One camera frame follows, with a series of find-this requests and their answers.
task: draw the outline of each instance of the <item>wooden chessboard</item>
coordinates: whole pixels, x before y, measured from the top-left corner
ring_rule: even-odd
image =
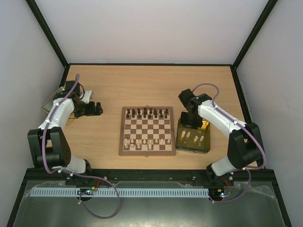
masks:
[[[120,156],[176,155],[170,106],[129,106],[122,109]]]

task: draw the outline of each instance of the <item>wooden tabletop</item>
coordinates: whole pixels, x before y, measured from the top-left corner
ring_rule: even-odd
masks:
[[[107,169],[205,169],[226,156],[228,139],[211,125],[208,154],[178,151],[174,157],[120,157],[119,137],[123,106],[172,106],[175,134],[182,111],[181,91],[200,83],[213,83],[220,89],[216,103],[234,117],[244,120],[232,73],[228,66],[97,66],[72,65],[67,80],[79,82],[94,92],[101,102],[101,116],[80,117],[64,129],[73,155],[87,159],[92,168]],[[213,97],[215,89],[203,86],[196,95]]]

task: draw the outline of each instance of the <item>chess piece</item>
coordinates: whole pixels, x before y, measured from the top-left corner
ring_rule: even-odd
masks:
[[[182,133],[181,133],[181,137],[183,138],[184,136],[185,136],[185,131],[182,131]]]

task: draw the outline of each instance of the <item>black metal edge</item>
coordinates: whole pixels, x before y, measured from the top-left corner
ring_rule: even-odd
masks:
[[[32,10],[37,22],[39,23],[40,27],[42,28],[46,38],[48,39],[49,43],[51,44],[53,50],[55,51],[56,55],[58,56],[61,64],[63,65],[64,68],[67,67],[68,62],[63,55],[54,35],[52,34],[51,29],[47,25],[46,20],[44,19],[39,7],[37,6],[37,3],[35,0],[26,0],[28,6]]]
[[[109,181],[113,183],[117,182],[120,178],[124,181],[171,181],[171,177],[175,177],[178,182],[188,183],[192,182],[193,185],[208,185],[206,178],[204,177],[206,170],[140,170],[140,169],[93,169],[93,175],[100,177],[107,176]],[[291,222],[284,205],[284,201],[276,180],[276,176],[271,169],[262,170],[251,170],[251,181],[256,182],[271,182],[275,191],[276,198],[278,199],[278,204],[283,216],[283,220],[286,226],[291,227]],[[17,212],[23,198],[23,193],[28,181],[62,181],[67,180],[65,174],[54,173],[52,175],[48,174],[42,168],[30,168],[27,169],[22,185],[20,187],[16,202],[12,209],[12,213],[7,224],[8,227],[12,227],[17,216]],[[247,171],[237,171],[233,174],[234,181],[247,181],[248,173]]]
[[[130,65],[130,66],[231,66],[231,64],[187,64],[187,63],[71,63],[71,65]]]
[[[59,84],[59,87],[63,87],[65,85],[65,82],[66,82],[67,75],[68,75],[68,72],[70,70],[70,67],[71,67],[71,64],[68,64],[67,67],[64,69],[63,75],[62,75],[62,78],[61,78],[61,81],[60,81],[60,84]]]
[[[251,44],[254,42],[255,38],[257,37],[259,31],[261,30],[262,26],[264,25],[266,19],[268,18],[270,12],[273,10],[274,6],[278,0],[269,0],[264,7],[260,17],[258,18],[256,24],[254,25],[252,31],[250,32],[247,40],[245,41],[242,49],[240,50],[235,62],[233,63],[233,67],[237,69],[243,60],[244,56],[246,55],[248,49],[250,48]]]
[[[10,214],[10,217],[9,217],[9,221],[8,221],[8,223],[6,225],[7,227],[12,227],[14,225],[14,222],[16,220],[17,213],[18,213],[18,210],[19,210],[22,198],[23,198],[23,194],[25,192],[25,188],[26,188],[26,184],[25,185],[22,184],[20,186],[18,195],[17,195],[15,203],[14,203],[14,207],[13,207],[13,209],[11,211],[11,214]]]
[[[242,89],[242,86],[240,83],[240,79],[239,79],[237,70],[235,68],[231,67],[231,71],[232,71],[233,82],[234,82],[236,90],[237,90],[240,106],[241,106],[241,109],[243,112],[244,120],[246,123],[252,123],[250,111],[249,111],[247,103],[246,103],[245,95],[244,95],[244,92],[243,92],[243,89]]]

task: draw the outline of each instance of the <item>white robotic arm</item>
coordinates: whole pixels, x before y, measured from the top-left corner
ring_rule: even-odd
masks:
[[[243,127],[250,131],[263,146],[259,127],[255,123],[247,124],[233,117],[213,103],[212,98],[207,94],[195,96],[190,89],[187,89],[181,92],[179,99],[188,111],[181,114],[182,124],[197,129],[202,126],[202,118],[205,118],[229,139],[227,156],[207,167],[212,179],[235,169],[242,169],[262,158],[255,142],[242,129]]]
[[[38,129],[30,130],[27,134],[34,166],[44,167],[42,150],[45,149],[47,165],[52,169],[59,169],[59,171],[66,169],[72,173],[81,174],[90,168],[87,160],[77,158],[71,154],[63,129],[71,113],[74,113],[75,118],[103,113],[100,103],[95,106],[94,102],[89,101],[91,96],[92,91],[85,91],[80,94],[80,84],[78,82],[67,81],[65,90],[58,91],[51,98],[53,106],[46,120]],[[45,130],[47,130],[46,144],[51,143],[51,146],[42,144],[42,135]]]

